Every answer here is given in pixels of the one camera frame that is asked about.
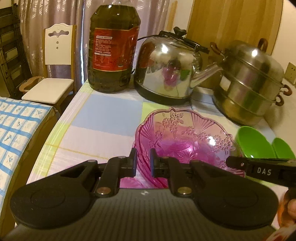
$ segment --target wooden armrest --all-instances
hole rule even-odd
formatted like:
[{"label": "wooden armrest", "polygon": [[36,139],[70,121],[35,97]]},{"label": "wooden armrest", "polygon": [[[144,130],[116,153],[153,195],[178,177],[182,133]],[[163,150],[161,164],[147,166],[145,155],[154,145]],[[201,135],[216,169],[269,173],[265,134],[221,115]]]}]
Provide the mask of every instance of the wooden armrest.
[{"label": "wooden armrest", "polygon": [[34,76],[28,79],[26,82],[22,83],[19,87],[20,92],[23,94],[27,93],[30,89],[32,89],[35,85],[37,85],[42,76]]}]

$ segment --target dining table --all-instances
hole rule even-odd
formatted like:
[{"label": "dining table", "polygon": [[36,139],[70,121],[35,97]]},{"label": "dining table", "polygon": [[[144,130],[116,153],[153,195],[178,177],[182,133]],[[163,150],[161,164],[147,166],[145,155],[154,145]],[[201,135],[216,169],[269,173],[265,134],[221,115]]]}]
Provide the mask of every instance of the dining table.
[{"label": "dining table", "polygon": [[[197,87],[191,101],[178,108],[194,110],[203,117],[215,120],[234,138],[240,126],[216,108],[212,94],[211,89]],[[93,90],[86,81],[48,136],[27,183],[89,159],[106,163],[115,156],[128,156],[133,147],[137,127],[152,111],[169,107],[144,99],[132,84],[118,93],[101,93]],[[254,128],[269,142],[276,137],[264,119]],[[140,182],[143,188],[151,188],[138,171],[135,180]],[[279,200],[287,191],[283,186],[264,181],[261,183],[271,188]],[[277,217],[273,226],[279,227]]]}]

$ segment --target white sticker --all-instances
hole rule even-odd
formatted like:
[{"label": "white sticker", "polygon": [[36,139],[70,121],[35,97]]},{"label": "white sticker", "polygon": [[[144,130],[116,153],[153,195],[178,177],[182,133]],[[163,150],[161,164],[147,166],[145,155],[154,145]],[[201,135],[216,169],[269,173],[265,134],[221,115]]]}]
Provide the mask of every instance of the white sticker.
[{"label": "white sticker", "polygon": [[227,91],[229,86],[231,84],[231,81],[229,79],[227,79],[225,76],[222,77],[221,81],[220,81],[220,86],[223,90]]}]

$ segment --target chair backrest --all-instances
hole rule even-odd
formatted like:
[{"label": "chair backrest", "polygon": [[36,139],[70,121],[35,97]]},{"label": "chair backrest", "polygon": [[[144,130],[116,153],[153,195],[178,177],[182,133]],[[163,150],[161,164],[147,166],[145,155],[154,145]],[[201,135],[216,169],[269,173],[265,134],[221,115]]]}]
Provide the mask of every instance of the chair backrest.
[{"label": "chair backrest", "polygon": [[43,30],[43,72],[48,77],[47,65],[71,65],[74,79],[76,25],[54,24]]}]

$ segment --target blue square on tablecloth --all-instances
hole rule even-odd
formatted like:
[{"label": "blue square on tablecloth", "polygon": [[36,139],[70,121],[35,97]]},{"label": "blue square on tablecloth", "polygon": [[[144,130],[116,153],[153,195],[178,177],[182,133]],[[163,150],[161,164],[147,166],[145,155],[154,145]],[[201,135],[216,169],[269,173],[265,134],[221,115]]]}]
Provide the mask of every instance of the blue square on tablecloth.
[{"label": "blue square on tablecloth", "polygon": [[92,94],[71,125],[133,137],[141,115],[142,101]]}]

